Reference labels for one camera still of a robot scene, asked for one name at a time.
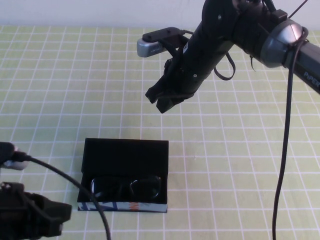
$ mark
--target sunglasses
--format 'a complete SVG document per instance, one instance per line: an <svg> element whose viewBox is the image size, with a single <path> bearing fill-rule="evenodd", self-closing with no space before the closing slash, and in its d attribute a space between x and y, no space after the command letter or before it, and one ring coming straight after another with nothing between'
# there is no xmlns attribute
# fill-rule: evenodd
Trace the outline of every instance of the sunglasses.
<svg viewBox="0 0 320 240"><path fill-rule="evenodd" d="M99 176L91 181L91 192L97 198L132 198L139 201L155 199L161 190L161 178L151 175L141 178Z"/></svg>

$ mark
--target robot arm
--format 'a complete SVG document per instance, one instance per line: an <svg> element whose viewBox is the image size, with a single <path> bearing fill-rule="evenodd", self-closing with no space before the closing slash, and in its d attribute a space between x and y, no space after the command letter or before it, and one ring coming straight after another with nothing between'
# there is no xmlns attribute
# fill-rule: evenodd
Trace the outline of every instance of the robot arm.
<svg viewBox="0 0 320 240"><path fill-rule="evenodd" d="M170 49L172 58L166 62L163 76L145 94L152 104L157 102L161 113L191 98L234 45L268 68L289 68L294 44L308 31L286 12L275 10L270 0L206 0L202 21L190 39L171 29L147 33L137 42L141 57ZM320 48L306 41L294 68L318 93L319 56Z"/></svg>

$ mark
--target yellow-green grid surface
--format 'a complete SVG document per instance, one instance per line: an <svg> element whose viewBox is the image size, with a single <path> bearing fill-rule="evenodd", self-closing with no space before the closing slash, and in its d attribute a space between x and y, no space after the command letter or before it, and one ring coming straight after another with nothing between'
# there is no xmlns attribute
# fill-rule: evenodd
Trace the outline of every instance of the yellow-green grid surface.
<svg viewBox="0 0 320 240"><path fill-rule="evenodd" d="M0 141L81 180L84 140L169 140L168 212L106 212L113 240L270 240L288 70L239 48L236 74L214 74L194 97L160 114L145 93L170 57L137 55L153 29L0 26ZM319 45L320 32L309 41ZM218 70L229 76L224 58ZM320 96L297 77L279 240L320 238ZM102 240L97 212L78 212L78 190L41 166L2 181L73 205L60 240Z"/></svg>

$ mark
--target open box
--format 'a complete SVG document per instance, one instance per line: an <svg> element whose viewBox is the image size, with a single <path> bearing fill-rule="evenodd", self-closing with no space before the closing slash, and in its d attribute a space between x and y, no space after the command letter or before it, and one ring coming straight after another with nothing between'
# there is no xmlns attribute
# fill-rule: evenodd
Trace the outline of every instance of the open box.
<svg viewBox="0 0 320 240"><path fill-rule="evenodd" d="M81 185L91 192L92 189L97 188L93 187L93 179L96 183L97 179L103 178L105 182L100 180L98 183L103 183L99 184L99 187L100 190L103 188L102 193L105 194L97 194L97 200L104 211L166 213L168 210L168 164L168 141L86 138L81 167L83 173ZM129 194L132 188L118 188L118 185L114 184L142 183L141 179L150 176L160 179L157 195L153 198L137 197L136 194ZM140 192L141 189L148 187L143 184L140 186ZM79 211L97 210L93 202L82 192L79 192L77 202Z"/></svg>

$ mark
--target cable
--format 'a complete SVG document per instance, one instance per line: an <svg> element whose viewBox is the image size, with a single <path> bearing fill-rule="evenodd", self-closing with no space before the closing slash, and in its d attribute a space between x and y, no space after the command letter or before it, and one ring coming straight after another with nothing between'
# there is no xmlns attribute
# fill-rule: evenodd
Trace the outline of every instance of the cable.
<svg viewBox="0 0 320 240"><path fill-rule="evenodd" d="M295 15L306 3L308 2L308 0L305 0L290 16L289 19Z"/></svg>
<svg viewBox="0 0 320 240"><path fill-rule="evenodd" d="M285 123L284 123L284 135L283 135L283 145L282 145L282 157L281 165L279 171L279 179L275 191L274 205L273 205L273 216L272 216L272 239L276 240L276 226L277 226L277 214L278 214L278 203L281 192L281 186L284 179L286 160L287 160L287 149L288 149L288 140L289 140L289 130L290 130L290 117L291 117L291 101L292 101L292 87L294 79L294 70L296 61L298 58L298 53L305 40L309 31L303 27L303 34L301 38L295 43L292 62L289 68L288 74L288 86L287 86L287 96L286 96L286 110L285 110Z"/></svg>
<svg viewBox="0 0 320 240"><path fill-rule="evenodd" d="M23 152L15 152L15 157L17 157L17 155L23 155L21 156L21 158L23 158L23 161L30 161L30 162L33 162L35 164L38 164L38 165L41 165L47 169L50 169L51 171L59 174L60 176L62 176L63 178L65 178L66 180L70 181L71 183L73 183L77 188L80 189L80 191L82 191L89 199L91 199L91 201L94 203L94 206L96 207L96 209L98 210L101 218L102 218L102 221L103 221L103 225L104 225L104 228L105 228L105 233L106 233L106 239L107 240L111 240L111 234L110 234L110 228L109 228L109 225L108 225L108 221L106 219L106 216L102 210L102 208L100 207L98 201L96 200L96 198L87 190L85 189L77 180L73 179L71 176L65 174L63 171L60 171L59 169L55 168L54 166L51 166L43 161L40 161L38 159L35 159L29 155L26 155L25 153Z"/></svg>

